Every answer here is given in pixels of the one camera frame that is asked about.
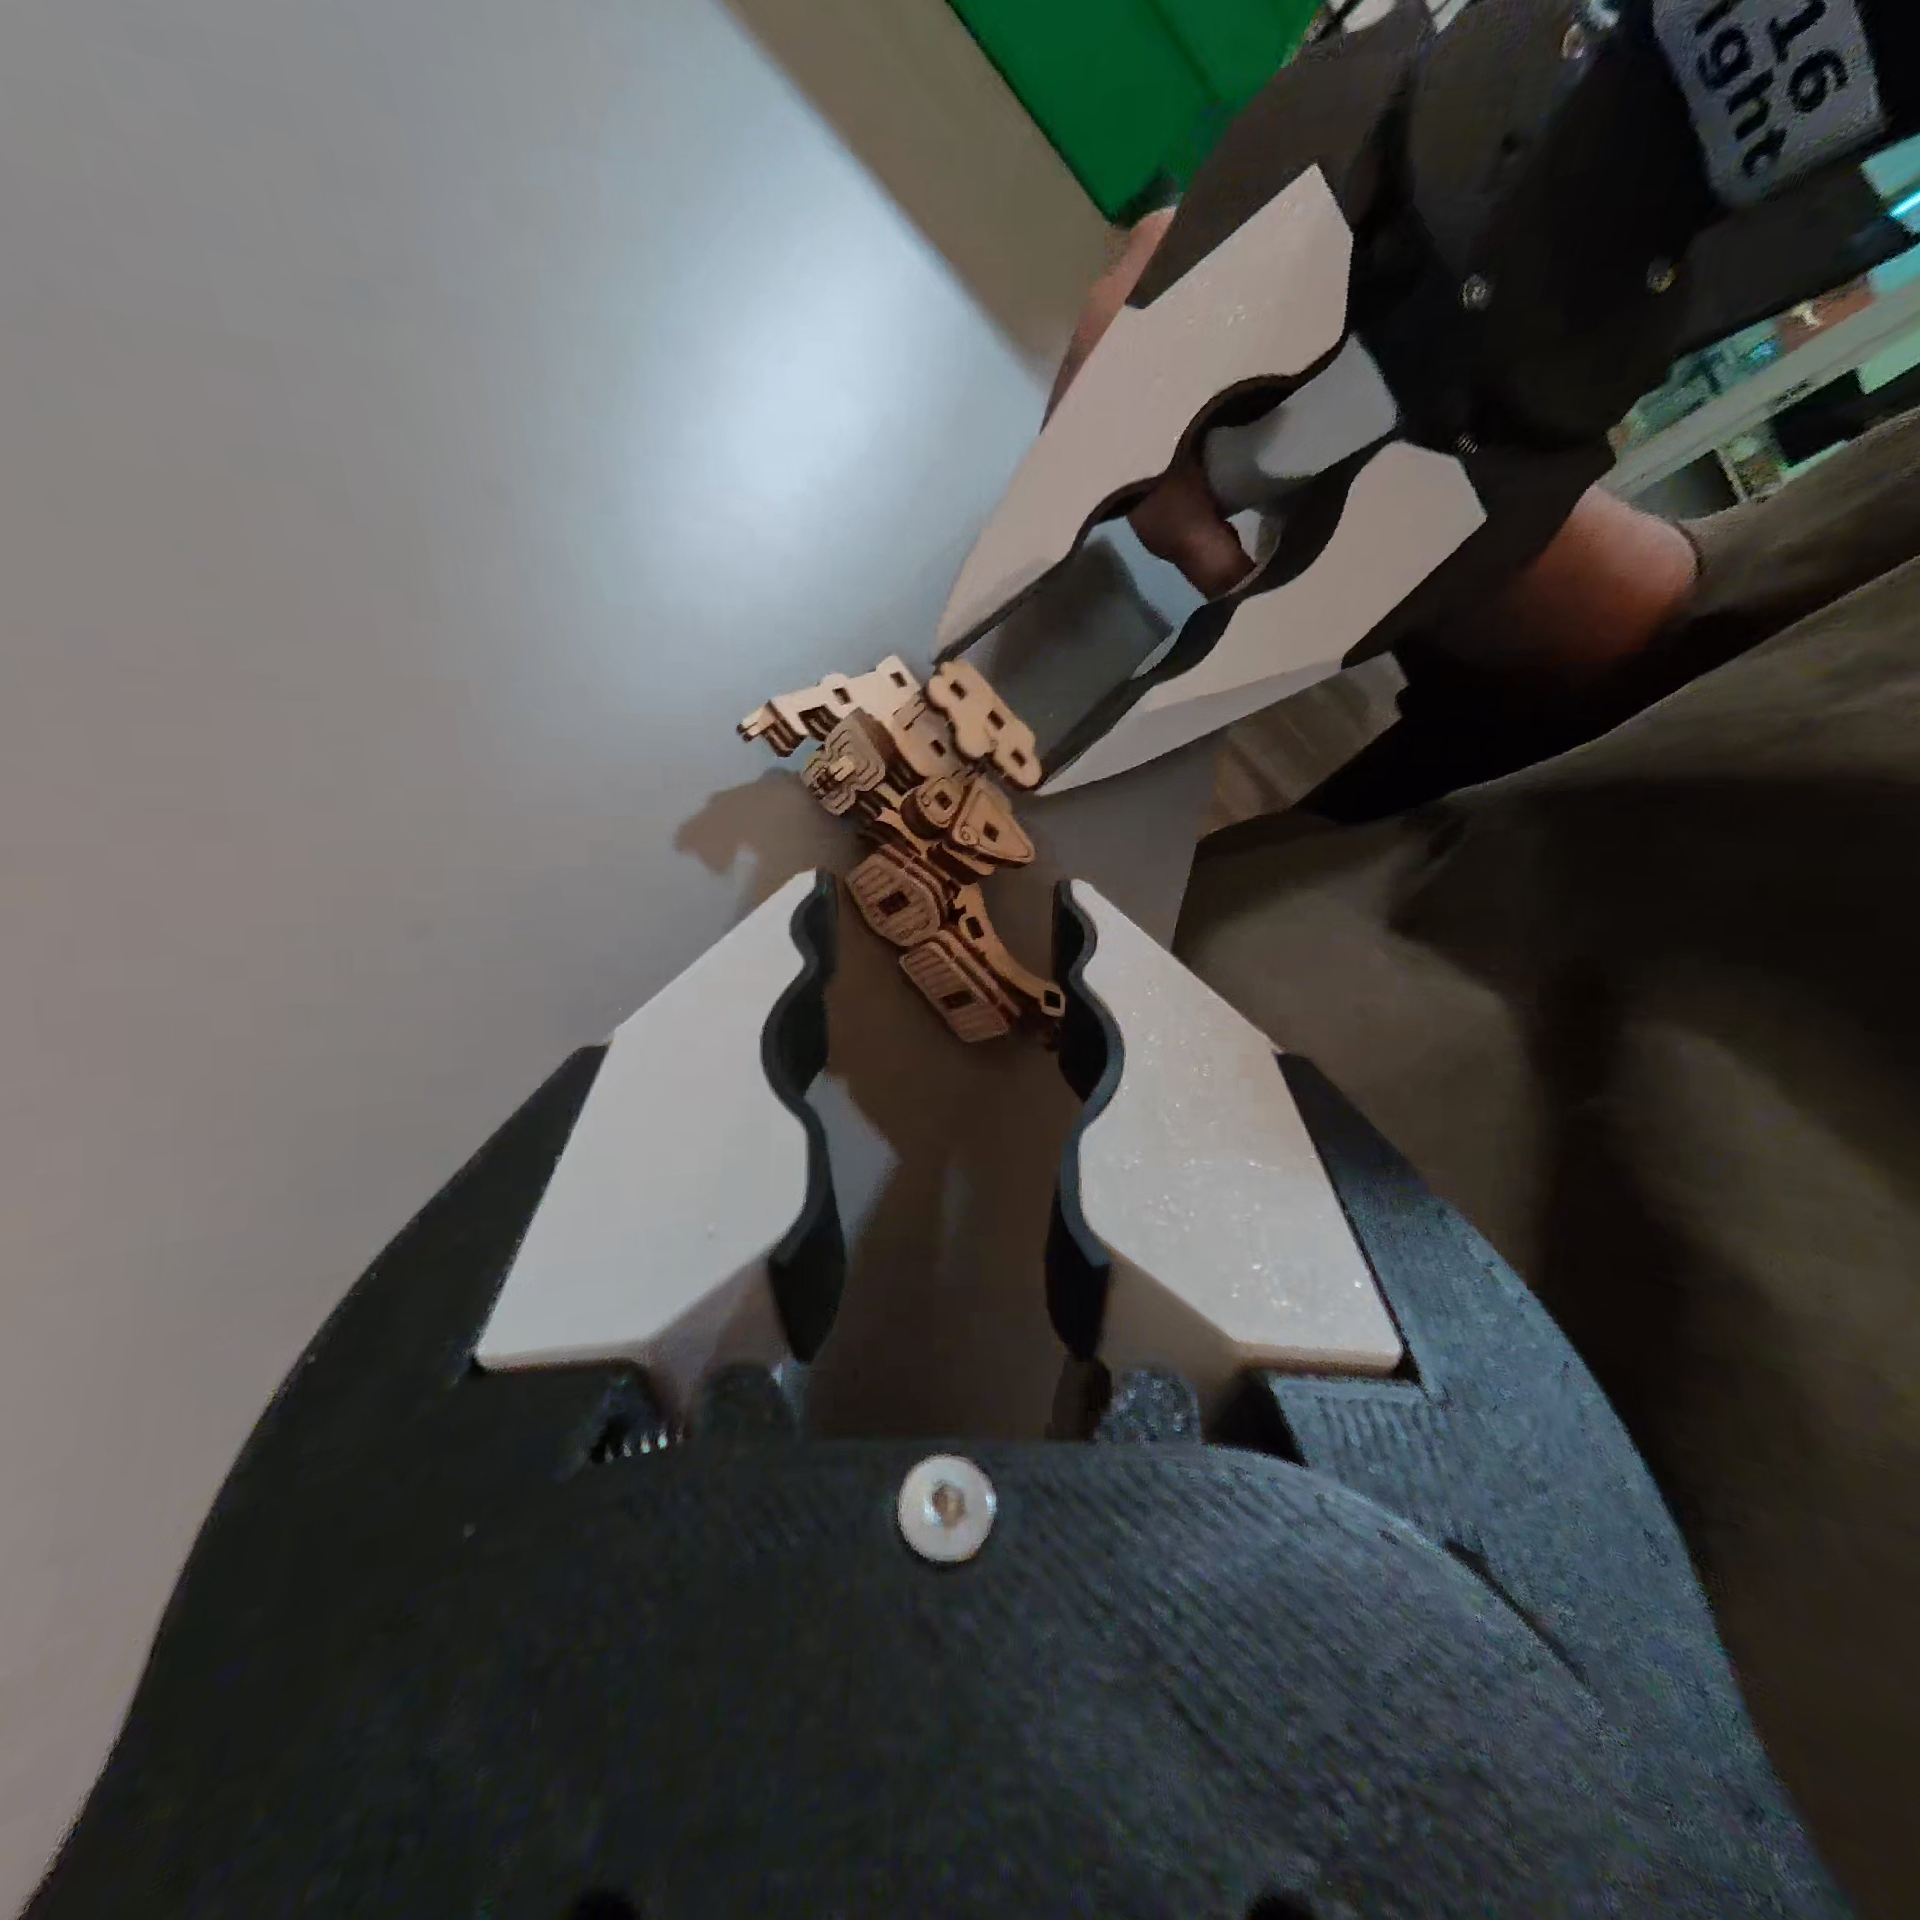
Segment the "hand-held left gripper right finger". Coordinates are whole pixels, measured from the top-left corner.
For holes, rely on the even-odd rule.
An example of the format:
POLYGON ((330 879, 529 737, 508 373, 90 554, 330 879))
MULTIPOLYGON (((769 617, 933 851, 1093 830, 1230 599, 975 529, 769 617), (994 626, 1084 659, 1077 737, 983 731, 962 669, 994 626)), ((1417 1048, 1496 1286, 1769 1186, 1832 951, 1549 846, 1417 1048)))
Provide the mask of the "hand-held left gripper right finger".
POLYGON ((1084 879, 1054 897, 1081 1107, 1046 1312, 1110 1374, 1393 1374, 1404 1339, 1279 1046, 1084 879))

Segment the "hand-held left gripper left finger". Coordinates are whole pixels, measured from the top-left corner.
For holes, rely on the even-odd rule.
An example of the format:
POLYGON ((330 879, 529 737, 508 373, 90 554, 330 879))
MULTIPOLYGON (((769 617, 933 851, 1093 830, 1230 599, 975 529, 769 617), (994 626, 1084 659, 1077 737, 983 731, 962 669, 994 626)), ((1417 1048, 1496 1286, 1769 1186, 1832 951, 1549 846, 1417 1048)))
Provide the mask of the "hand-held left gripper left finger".
POLYGON ((836 890, 802 870, 628 1014, 477 1336, 485 1368, 776 1368, 846 1285, 824 1126, 836 890))

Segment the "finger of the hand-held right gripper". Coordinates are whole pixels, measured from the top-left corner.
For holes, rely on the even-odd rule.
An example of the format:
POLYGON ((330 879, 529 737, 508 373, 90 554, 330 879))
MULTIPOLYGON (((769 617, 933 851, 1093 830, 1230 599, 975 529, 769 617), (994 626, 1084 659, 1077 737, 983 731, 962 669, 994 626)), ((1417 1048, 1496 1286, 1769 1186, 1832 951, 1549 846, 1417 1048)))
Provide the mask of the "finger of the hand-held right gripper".
POLYGON ((969 647, 1087 529, 1193 448, 1228 514, 1276 512, 1362 450, 1362 353, 1345 342, 1352 232, 1310 167, 1144 306, 1119 303, 1022 457, 949 592, 928 697, 972 759, 1037 760, 974 686, 969 647))
POLYGON ((1044 798, 1116 778, 1329 679, 1482 525, 1466 465, 1406 441, 1312 488, 1304 538, 1206 601, 1048 759, 1044 798))

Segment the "wooden puzzle model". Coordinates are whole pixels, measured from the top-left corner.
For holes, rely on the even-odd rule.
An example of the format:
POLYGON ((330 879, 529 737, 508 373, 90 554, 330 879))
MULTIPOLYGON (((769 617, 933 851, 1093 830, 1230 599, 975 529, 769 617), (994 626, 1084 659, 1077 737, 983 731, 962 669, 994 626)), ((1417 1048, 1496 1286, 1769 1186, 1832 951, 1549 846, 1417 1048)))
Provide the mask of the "wooden puzzle model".
POLYGON ((972 663, 918 679, 886 656, 864 674, 824 674, 758 704, 736 733, 802 757, 807 793, 853 823, 865 854, 848 896, 959 1042, 1029 1033, 1055 1046, 1064 993, 1000 938, 985 897, 991 875, 1037 854, 1015 795, 1039 785, 1039 747, 972 663))

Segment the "grey desk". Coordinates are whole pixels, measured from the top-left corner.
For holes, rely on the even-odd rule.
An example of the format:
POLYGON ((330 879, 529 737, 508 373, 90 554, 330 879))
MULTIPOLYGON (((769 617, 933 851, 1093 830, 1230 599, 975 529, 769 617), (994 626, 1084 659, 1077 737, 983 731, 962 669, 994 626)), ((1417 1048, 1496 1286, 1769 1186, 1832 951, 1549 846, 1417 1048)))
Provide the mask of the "grey desk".
POLYGON ((4 1914, 344 1288, 812 858, 1110 232, 946 5, 4 5, 4 1914))

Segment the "person's right hand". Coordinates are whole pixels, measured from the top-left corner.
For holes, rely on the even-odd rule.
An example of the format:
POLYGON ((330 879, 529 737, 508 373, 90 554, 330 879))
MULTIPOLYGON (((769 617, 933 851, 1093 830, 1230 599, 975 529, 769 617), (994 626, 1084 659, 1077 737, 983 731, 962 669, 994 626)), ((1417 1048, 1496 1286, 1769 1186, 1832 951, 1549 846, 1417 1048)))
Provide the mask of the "person's right hand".
MULTIPOLYGON (((1144 266, 1164 245, 1174 213, 1174 201, 1151 208, 1117 240, 1110 261, 1087 288, 1078 319, 1071 326, 1068 350, 1046 394, 1048 411, 1061 405, 1117 312, 1130 302, 1144 266)), ((1186 448, 1164 471, 1164 478, 1138 498, 1128 510, 1128 523, 1148 552, 1178 569, 1186 582, 1205 595, 1221 595, 1236 586, 1254 567, 1239 528, 1231 525, 1231 518, 1212 491, 1197 448, 1186 448)))

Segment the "green plastic bin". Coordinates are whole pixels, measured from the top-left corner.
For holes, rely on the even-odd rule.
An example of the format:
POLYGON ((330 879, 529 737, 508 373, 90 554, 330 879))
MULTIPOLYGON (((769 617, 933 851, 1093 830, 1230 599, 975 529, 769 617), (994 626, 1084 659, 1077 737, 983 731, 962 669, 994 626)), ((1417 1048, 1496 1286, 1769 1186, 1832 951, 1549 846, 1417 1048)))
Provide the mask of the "green plastic bin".
POLYGON ((1314 1, 951 1, 1110 224, 1183 187, 1293 58, 1314 1))

